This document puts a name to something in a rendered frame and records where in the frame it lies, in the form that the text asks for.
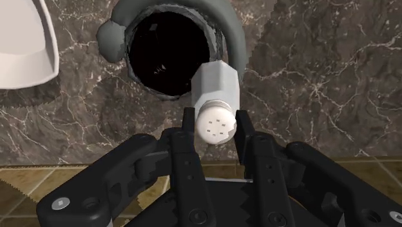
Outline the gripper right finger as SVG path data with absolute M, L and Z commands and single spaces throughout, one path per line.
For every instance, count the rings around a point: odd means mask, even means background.
M 254 187 L 254 227 L 402 227 L 402 206 L 303 142 L 280 146 L 236 113 L 235 145 Z

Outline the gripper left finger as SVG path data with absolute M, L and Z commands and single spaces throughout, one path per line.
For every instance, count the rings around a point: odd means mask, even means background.
M 113 220 L 158 177 L 170 190 L 125 227 L 216 227 L 209 190 L 193 145 L 195 111 L 161 139 L 136 134 L 43 197 L 40 227 L 113 227 Z

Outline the white salt shaker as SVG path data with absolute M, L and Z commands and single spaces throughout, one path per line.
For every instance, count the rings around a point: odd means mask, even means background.
M 195 129 L 208 144 L 224 144 L 236 132 L 240 109 L 238 72 L 224 61 L 200 65 L 191 80 Z

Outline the white bowl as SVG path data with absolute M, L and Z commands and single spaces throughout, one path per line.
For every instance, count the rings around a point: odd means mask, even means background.
M 44 0 L 0 0 L 0 89 L 47 83 L 59 74 L 59 51 Z

